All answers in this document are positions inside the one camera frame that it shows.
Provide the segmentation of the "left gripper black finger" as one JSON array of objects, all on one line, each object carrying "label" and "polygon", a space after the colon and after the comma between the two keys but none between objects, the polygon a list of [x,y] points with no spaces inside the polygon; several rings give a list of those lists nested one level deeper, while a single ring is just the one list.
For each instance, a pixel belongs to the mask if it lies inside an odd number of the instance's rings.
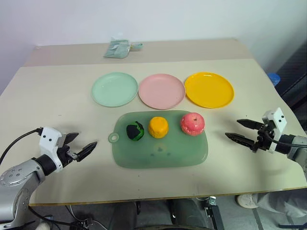
[{"label": "left gripper black finger", "polygon": [[67,145],[72,142],[78,135],[78,132],[68,133],[64,139],[64,145]]},{"label": "left gripper black finger", "polygon": [[86,158],[89,154],[92,153],[92,151],[95,149],[96,146],[97,142],[92,142],[83,147],[83,149],[79,153],[77,153],[76,161],[77,162],[82,161],[84,158]]}]

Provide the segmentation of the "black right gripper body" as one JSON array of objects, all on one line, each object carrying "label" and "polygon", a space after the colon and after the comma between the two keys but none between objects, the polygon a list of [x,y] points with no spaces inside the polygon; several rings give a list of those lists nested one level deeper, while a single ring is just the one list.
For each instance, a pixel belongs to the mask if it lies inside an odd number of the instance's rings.
[{"label": "black right gripper body", "polygon": [[250,149],[253,152],[256,152],[258,149],[264,151],[268,150],[272,144],[272,141],[270,140],[270,134],[273,131],[272,126],[268,124],[255,124],[252,129],[258,131],[258,136],[256,142],[252,143]]}]

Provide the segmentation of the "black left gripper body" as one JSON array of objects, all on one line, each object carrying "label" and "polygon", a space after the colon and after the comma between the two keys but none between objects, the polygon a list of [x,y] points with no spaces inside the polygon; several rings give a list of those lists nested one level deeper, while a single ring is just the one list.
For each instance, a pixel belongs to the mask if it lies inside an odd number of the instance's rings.
[{"label": "black left gripper body", "polygon": [[57,156],[63,168],[78,158],[76,153],[70,152],[70,147],[68,145],[63,145],[61,148],[58,148]]}]

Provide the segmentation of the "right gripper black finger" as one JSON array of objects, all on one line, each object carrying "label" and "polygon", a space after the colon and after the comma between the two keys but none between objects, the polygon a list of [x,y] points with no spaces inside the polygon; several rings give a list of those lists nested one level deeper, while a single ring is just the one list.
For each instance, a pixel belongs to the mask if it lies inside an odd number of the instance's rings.
[{"label": "right gripper black finger", "polygon": [[264,124],[260,122],[256,122],[250,119],[238,119],[237,122],[243,125],[246,128],[253,129],[253,130],[260,130]]},{"label": "right gripper black finger", "polygon": [[245,147],[248,147],[252,151],[255,151],[255,142],[253,140],[248,139],[245,136],[236,133],[225,133],[225,135],[232,141],[240,145],[243,145]]}]

